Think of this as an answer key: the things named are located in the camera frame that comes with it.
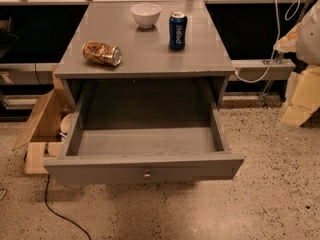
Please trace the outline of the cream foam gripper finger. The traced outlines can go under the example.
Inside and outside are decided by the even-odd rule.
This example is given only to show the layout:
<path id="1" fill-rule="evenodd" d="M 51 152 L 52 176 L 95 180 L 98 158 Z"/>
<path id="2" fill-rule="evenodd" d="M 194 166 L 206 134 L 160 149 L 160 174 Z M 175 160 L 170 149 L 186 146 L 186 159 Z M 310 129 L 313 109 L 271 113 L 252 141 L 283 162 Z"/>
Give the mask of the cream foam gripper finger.
<path id="1" fill-rule="evenodd" d="M 279 127 L 298 128 L 320 108 L 320 66 L 308 65 L 301 73 L 292 72 L 285 97 L 279 111 Z"/>

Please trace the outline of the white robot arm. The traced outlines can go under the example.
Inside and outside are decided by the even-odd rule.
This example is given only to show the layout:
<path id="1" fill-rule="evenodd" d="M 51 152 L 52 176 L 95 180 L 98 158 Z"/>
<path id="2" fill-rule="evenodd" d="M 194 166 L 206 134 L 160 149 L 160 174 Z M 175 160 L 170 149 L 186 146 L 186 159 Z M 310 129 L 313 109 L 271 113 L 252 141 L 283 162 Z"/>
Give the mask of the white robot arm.
<path id="1" fill-rule="evenodd" d="M 293 130 L 320 108 L 320 1 L 273 48 L 283 53 L 295 52 L 307 64 L 301 73 L 290 74 L 286 101 L 279 112 L 279 127 Z"/>

